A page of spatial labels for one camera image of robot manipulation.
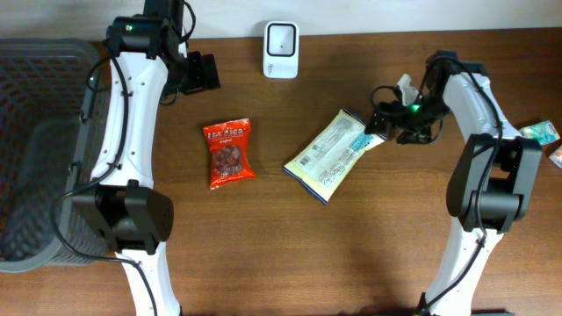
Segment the beige snack bag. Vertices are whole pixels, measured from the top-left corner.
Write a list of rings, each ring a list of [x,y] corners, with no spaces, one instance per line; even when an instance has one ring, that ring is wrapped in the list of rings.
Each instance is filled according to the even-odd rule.
[[[365,127],[357,115],[341,109],[283,171],[325,205],[364,153],[385,142],[384,137],[367,134]]]

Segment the green tissue pack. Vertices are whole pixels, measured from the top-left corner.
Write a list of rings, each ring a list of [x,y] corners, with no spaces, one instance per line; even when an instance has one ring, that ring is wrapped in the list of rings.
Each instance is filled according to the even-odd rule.
[[[540,145],[548,145],[560,139],[560,134],[550,120],[525,126],[519,132],[526,139],[537,140]]]

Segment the grey plastic mesh basket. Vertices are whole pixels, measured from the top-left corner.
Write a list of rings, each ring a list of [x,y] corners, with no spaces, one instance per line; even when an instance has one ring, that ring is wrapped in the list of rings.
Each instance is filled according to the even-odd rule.
[[[109,100],[95,94],[97,49],[79,39],[1,42],[1,271],[83,266],[55,237],[50,217],[77,250],[103,255],[104,241],[66,199],[87,183],[104,138]]]

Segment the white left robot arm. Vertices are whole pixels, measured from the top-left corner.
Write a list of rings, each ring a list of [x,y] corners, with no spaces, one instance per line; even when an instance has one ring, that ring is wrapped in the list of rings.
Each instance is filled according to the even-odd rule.
[[[106,32],[112,87],[102,146],[90,180],[68,194],[91,230],[114,252],[139,315],[180,315],[166,242],[172,200],[154,189],[152,151],[159,106],[220,87],[211,54],[188,52],[186,1],[148,0],[143,12],[117,17]]]

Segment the red snack package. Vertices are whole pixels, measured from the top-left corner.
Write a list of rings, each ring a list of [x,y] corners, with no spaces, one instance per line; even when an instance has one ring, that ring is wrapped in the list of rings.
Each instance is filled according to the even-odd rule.
[[[203,133],[210,151],[210,189],[256,177],[248,161],[251,123],[248,118],[206,126]]]

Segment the white barcode scanner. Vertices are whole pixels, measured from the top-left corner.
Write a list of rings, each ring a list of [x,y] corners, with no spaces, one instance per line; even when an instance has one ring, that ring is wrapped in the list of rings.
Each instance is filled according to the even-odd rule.
[[[263,31],[263,74],[270,79],[294,79],[299,72],[299,27],[270,21]]]

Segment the orange tissue pack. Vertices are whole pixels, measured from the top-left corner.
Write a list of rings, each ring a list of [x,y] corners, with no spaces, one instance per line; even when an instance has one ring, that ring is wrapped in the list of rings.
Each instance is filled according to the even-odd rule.
[[[549,155],[549,160],[558,168],[562,169],[562,146],[559,146]]]

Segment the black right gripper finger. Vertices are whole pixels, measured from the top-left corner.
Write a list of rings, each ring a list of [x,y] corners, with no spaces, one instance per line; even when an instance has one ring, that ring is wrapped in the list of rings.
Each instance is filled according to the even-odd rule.
[[[396,139],[400,145],[428,145],[433,141],[431,133],[424,131],[406,131],[404,130]]]
[[[392,121],[385,114],[374,112],[369,123],[364,129],[365,134],[378,137],[391,137],[393,132]]]

